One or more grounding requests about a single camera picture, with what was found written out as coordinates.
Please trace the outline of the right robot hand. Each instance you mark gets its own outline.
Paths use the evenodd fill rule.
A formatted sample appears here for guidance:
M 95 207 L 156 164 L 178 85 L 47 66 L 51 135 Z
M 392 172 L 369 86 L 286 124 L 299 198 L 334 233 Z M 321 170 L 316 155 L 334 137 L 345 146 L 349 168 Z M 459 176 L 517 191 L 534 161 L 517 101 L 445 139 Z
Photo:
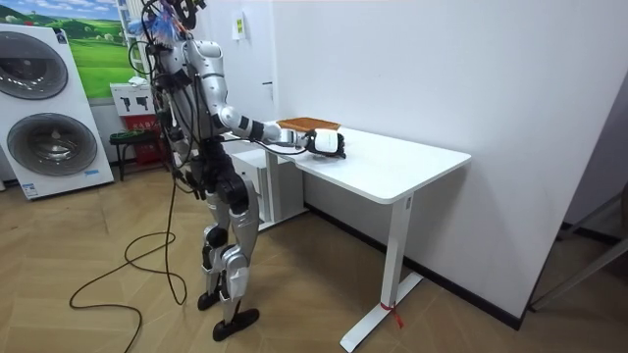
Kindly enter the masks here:
M 344 136 L 333 129 L 317 128 L 306 133 L 306 149 L 314 154 L 345 159 Z

